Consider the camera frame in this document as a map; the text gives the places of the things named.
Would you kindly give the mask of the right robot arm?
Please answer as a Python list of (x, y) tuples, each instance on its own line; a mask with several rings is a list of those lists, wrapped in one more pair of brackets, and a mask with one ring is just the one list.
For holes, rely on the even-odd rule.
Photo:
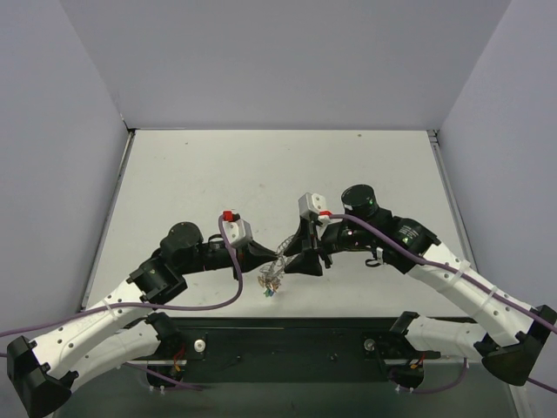
[(516, 387), (528, 382), (556, 330), (551, 307), (533, 307), (500, 290), (419, 221), (380, 207), (371, 186), (349, 187), (341, 202), (344, 211), (335, 214), (322, 195), (307, 192), (299, 199), (299, 228), (285, 249), (286, 273), (320, 276), (335, 253), (369, 252), (373, 262), (431, 287), (469, 319), (435, 320), (404, 312), (390, 329), (397, 340), (417, 353), (478, 361)]

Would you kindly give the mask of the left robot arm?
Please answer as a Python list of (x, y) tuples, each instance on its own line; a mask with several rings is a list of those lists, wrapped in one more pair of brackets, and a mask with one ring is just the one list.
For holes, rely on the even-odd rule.
[(7, 375), (27, 415), (50, 415), (87, 378), (117, 364), (174, 355), (178, 336), (155, 312), (187, 288), (185, 275), (230, 267), (241, 281), (244, 272), (277, 259), (253, 239), (244, 220), (219, 219), (218, 227), (205, 241), (195, 224), (177, 223), (152, 256), (97, 304), (33, 339), (18, 331), (7, 346)]

